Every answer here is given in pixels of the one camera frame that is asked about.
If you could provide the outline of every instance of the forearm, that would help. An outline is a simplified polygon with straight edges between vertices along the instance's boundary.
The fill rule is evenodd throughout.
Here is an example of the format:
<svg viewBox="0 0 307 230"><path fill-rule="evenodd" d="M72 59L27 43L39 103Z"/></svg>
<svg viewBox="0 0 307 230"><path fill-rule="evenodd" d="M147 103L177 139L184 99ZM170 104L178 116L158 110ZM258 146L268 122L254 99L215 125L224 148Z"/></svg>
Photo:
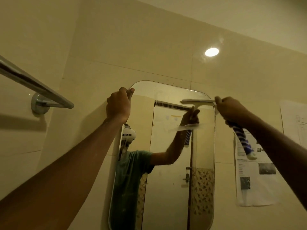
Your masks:
<svg viewBox="0 0 307 230"><path fill-rule="evenodd" d="M178 131L174 137L174 140L166 151L166 156L169 164L173 164L180 156L182 149L185 145L185 137L187 131Z"/></svg>
<svg viewBox="0 0 307 230"><path fill-rule="evenodd" d="M256 138L283 178L307 209L307 150L251 114L246 129Z"/></svg>
<svg viewBox="0 0 307 230"><path fill-rule="evenodd" d="M121 126L120 120L105 122L0 201L0 229L67 229Z"/></svg>

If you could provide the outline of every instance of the round light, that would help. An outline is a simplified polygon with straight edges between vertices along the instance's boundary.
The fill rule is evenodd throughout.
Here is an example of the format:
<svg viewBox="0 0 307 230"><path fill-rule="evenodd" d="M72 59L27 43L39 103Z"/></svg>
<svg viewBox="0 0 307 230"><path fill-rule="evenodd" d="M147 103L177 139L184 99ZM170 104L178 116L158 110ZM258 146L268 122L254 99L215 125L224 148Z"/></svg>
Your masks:
<svg viewBox="0 0 307 230"><path fill-rule="evenodd" d="M205 55L206 56L209 56L209 57L212 57L212 56L215 56L219 53L219 50L215 47L212 47L212 48L209 48L206 52L205 52Z"/></svg>

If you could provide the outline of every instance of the paper poster on wall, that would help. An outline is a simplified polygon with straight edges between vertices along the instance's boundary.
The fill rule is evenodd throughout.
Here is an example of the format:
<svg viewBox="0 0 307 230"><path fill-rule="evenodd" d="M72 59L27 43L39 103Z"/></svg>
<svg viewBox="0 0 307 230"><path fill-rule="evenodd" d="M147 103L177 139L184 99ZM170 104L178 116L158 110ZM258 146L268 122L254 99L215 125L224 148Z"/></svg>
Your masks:
<svg viewBox="0 0 307 230"><path fill-rule="evenodd" d="M280 111L284 134L307 148L307 105L283 100Z"/></svg>
<svg viewBox="0 0 307 230"><path fill-rule="evenodd" d="M236 188L239 206L265 206L278 202L276 191L278 181L276 168L266 152L256 139L244 129L246 138L257 155L257 159L250 161L236 138Z"/></svg>

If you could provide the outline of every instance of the chrome towel rack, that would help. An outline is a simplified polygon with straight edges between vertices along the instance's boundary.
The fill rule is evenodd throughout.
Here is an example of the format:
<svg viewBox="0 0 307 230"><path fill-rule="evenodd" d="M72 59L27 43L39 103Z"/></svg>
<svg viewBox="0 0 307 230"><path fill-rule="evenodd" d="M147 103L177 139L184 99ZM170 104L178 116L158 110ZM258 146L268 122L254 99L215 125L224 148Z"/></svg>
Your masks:
<svg viewBox="0 0 307 230"><path fill-rule="evenodd" d="M24 70L0 55L0 73L13 81L35 91L31 100L31 109L36 114L45 114L50 107L72 109L74 104L44 85Z"/></svg>

